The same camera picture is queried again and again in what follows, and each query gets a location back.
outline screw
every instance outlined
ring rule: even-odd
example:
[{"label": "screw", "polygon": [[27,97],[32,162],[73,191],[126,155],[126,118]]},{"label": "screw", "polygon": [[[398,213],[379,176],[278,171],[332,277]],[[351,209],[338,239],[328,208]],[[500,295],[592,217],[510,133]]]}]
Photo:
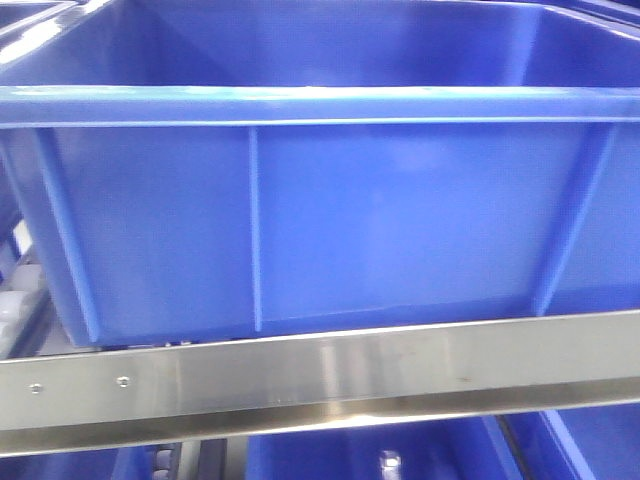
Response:
[{"label": "screw", "polygon": [[393,450],[383,450],[380,455],[380,467],[385,470],[398,470],[402,464],[402,459],[398,452]]},{"label": "screw", "polygon": [[116,383],[122,388],[127,388],[131,384],[131,379],[129,377],[118,377],[116,378]]}]

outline plastic crate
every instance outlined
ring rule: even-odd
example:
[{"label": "plastic crate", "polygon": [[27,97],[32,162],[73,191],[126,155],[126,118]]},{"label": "plastic crate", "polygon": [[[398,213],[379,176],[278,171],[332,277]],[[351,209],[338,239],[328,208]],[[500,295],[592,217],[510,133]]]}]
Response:
[{"label": "plastic crate", "polygon": [[10,240],[13,229],[20,220],[18,205],[11,193],[9,180],[0,163],[0,244]]},{"label": "plastic crate", "polygon": [[640,305],[633,27],[93,0],[37,32],[0,50],[0,135],[78,344]]},{"label": "plastic crate", "polygon": [[251,437],[247,480],[522,480],[494,418]]},{"label": "plastic crate", "polygon": [[640,405],[511,415],[508,422],[536,479],[640,478]]},{"label": "plastic crate", "polygon": [[144,447],[0,459],[6,480],[150,480]]}]

